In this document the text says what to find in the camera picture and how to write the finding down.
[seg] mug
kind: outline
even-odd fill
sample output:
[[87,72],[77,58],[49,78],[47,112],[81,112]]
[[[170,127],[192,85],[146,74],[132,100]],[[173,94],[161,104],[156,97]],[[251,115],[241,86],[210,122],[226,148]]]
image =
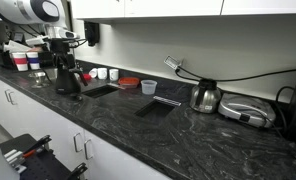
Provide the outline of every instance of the mug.
[[119,79],[119,70],[118,69],[110,69],[109,70],[109,78],[111,81],[117,81]]
[[91,71],[89,71],[89,75],[91,76],[91,78],[97,77],[97,74],[98,74],[97,68],[93,68]]
[[98,68],[98,78],[107,79],[107,68]]

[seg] electric kettle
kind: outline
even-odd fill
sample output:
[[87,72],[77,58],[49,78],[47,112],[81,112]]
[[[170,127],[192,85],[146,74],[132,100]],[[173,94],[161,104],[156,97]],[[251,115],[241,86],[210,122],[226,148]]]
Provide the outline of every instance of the electric kettle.
[[214,113],[221,99],[217,82],[210,79],[201,79],[199,84],[192,88],[190,107],[202,113]]

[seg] cabinet handle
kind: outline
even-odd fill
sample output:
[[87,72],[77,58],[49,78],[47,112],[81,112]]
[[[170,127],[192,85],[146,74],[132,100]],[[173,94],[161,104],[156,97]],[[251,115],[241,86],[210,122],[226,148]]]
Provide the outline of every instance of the cabinet handle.
[[78,148],[77,148],[77,140],[76,140],[76,137],[77,137],[78,135],[81,135],[81,134],[80,134],[80,133],[77,133],[77,134],[74,135],[74,144],[75,144],[75,151],[76,151],[76,152],[80,152],[80,151],[82,151],[82,149],[78,150]]
[[8,98],[8,93],[7,93],[8,91],[10,91],[10,90],[7,89],[7,90],[5,91],[5,95],[6,95],[7,101],[10,102],[10,100],[9,100],[9,98]]
[[91,139],[88,139],[87,141],[85,141],[85,144],[84,144],[84,148],[85,148],[85,157],[86,157],[87,160],[93,158],[93,156],[88,157],[87,143],[90,142],[90,141],[91,141]]
[[9,100],[10,100],[10,103],[12,104],[12,105],[17,105],[17,103],[15,103],[13,100],[12,100],[12,98],[11,98],[11,94],[13,94],[14,92],[10,92],[10,93],[8,93],[8,95],[9,95]]

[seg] espresso machine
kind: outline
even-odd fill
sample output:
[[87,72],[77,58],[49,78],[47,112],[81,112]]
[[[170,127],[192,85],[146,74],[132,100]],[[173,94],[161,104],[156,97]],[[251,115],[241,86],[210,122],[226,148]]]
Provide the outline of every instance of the espresso machine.
[[53,40],[50,43],[50,48],[54,52],[54,61],[57,66],[57,80],[55,90],[57,94],[78,94],[81,91],[81,86],[76,79],[75,74],[80,76],[84,86],[87,82],[80,69],[76,68],[76,61],[69,52],[69,43],[62,40]]

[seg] waffle maker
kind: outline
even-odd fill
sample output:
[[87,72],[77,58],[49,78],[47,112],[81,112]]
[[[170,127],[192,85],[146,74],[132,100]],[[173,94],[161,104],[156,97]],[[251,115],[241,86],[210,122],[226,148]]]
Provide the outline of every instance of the waffle maker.
[[237,94],[225,93],[218,112],[225,117],[258,128],[270,128],[276,119],[276,114],[268,103]]

